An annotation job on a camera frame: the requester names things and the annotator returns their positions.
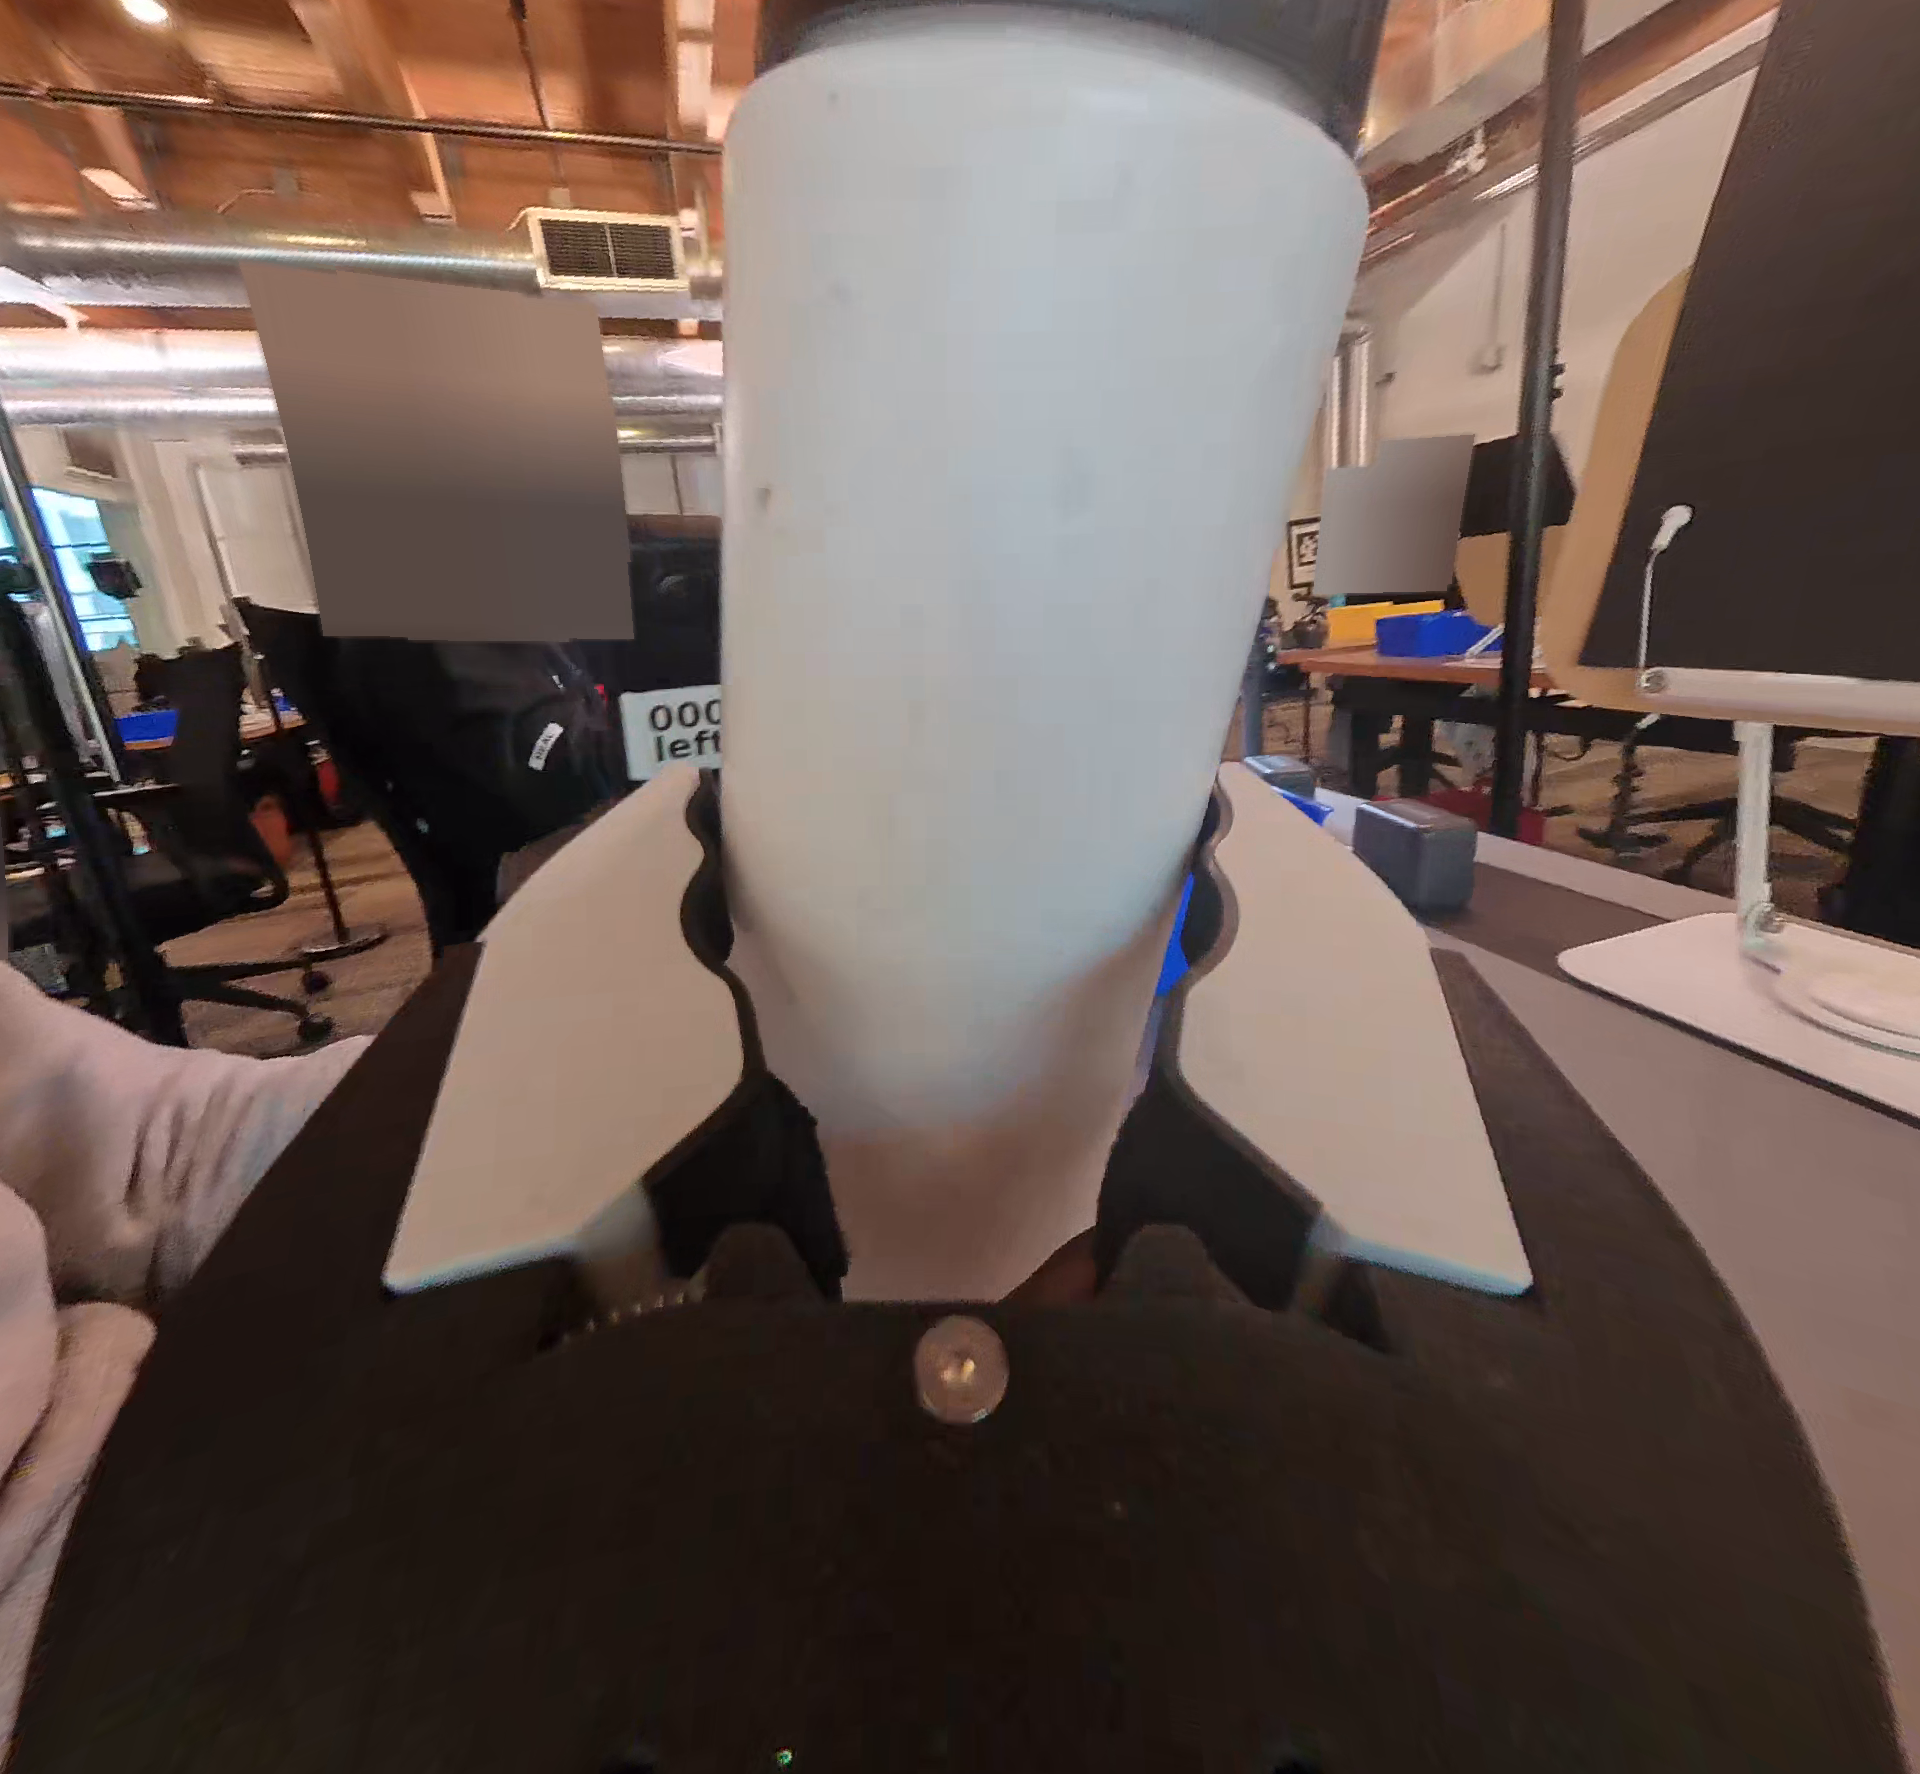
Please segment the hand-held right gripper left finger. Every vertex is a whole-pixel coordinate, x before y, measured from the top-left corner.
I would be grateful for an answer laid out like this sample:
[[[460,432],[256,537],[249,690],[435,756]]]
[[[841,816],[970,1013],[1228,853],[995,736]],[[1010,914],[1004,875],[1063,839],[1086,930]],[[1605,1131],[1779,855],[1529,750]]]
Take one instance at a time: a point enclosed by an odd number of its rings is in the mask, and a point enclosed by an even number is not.
[[[382,1282],[562,1260],[661,1298],[734,1228],[837,1298],[850,1251],[812,1116],[730,972],[714,780],[670,766],[567,839],[487,926]]]

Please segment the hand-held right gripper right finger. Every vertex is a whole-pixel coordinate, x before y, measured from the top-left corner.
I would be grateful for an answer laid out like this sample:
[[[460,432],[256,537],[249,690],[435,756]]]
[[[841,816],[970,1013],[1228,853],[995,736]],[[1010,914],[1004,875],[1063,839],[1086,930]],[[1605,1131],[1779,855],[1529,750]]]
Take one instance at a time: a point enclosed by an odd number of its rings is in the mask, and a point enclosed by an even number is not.
[[[1189,974],[1098,1195],[1098,1280],[1178,1228],[1257,1308],[1324,1308],[1362,1267],[1530,1292],[1422,926],[1241,763],[1214,780],[1191,891]]]

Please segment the white bottle black cap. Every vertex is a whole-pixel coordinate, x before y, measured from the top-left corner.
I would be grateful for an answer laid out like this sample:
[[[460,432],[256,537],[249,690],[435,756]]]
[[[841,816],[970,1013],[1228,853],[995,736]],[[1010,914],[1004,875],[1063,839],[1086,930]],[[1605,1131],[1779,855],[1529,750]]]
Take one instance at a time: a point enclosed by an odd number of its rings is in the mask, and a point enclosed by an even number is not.
[[[1093,1228],[1354,292],[1388,0],[759,0],[730,921],[858,1301]]]

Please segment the person's left forearm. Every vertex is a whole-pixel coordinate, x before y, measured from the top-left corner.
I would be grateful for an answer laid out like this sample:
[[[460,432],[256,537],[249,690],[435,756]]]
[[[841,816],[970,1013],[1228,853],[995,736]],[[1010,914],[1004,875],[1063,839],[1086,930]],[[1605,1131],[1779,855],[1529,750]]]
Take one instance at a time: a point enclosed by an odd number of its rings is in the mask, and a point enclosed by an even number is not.
[[[5,1228],[37,1225],[53,1299],[158,1308],[373,1047],[250,1058],[144,1042],[2,972]]]

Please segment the grey desk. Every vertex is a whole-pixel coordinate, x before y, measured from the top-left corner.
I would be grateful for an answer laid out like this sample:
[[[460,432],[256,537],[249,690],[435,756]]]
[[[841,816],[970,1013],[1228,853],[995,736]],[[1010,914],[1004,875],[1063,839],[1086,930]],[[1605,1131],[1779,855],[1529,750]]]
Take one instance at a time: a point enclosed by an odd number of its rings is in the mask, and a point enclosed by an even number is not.
[[[1642,1166],[1762,1344],[1845,1523],[1913,1760],[1916,1127],[1484,946],[1465,956]]]

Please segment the white air vent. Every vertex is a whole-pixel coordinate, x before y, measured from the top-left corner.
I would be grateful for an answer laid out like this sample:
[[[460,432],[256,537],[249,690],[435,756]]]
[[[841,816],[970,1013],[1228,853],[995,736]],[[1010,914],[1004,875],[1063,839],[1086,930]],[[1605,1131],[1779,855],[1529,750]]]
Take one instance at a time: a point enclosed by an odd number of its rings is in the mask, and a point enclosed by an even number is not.
[[[681,297],[690,292],[682,222],[675,213],[528,206],[517,235],[542,292]]]

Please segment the white-tipped thin rod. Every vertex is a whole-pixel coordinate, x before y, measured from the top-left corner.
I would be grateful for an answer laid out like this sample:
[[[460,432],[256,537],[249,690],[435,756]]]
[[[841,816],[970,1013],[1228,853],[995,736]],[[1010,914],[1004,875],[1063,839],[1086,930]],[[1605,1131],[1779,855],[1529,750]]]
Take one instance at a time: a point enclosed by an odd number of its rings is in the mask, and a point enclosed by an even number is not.
[[[1642,571],[1639,572],[1637,615],[1635,615],[1635,693],[1651,699],[1669,686],[1666,672],[1651,658],[1651,619],[1657,588],[1658,562],[1685,530],[1690,528],[1690,503],[1674,503],[1658,514],[1653,540],[1642,549]]]

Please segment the black board wooden edge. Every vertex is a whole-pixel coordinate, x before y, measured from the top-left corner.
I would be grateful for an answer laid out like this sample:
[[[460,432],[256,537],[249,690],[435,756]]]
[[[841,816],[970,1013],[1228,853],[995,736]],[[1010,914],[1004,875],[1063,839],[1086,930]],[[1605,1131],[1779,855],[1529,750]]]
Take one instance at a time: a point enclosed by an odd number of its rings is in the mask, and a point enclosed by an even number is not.
[[[1781,0],[1690,270],[1621,336],[1541,658],[1589,706],[1914,734],[1918,0]],[[1642,549],[1669,505],[1635,693]]]

